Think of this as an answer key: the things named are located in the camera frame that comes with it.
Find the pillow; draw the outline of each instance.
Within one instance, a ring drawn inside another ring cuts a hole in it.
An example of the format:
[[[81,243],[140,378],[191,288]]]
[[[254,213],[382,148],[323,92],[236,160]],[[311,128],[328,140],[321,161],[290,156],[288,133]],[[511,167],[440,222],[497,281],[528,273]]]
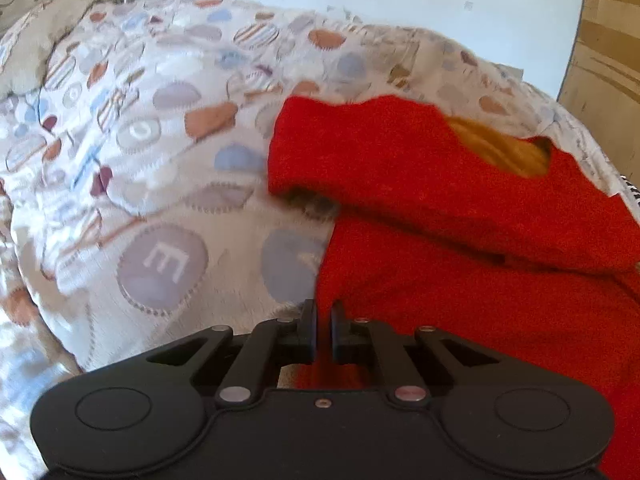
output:
[[[53,46],[96,0],[53,0],[27,12],[0,40],[0,100],[42,85]]]

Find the metal pin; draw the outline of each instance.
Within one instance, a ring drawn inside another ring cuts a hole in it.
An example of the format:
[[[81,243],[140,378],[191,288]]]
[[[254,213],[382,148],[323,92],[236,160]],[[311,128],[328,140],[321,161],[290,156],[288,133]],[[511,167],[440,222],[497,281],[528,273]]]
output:
[[[218,396],[226,402],[245,402],[251,397],[251,390],[244,386],[228,386],[220,390]]]
[[[400,386],[394,394],[396,399],[404,402],[420,402],[426,399],[427,390],[420,386]]]
[[[330,408],[333,403],[329,399],[316,400],[316,408]]]

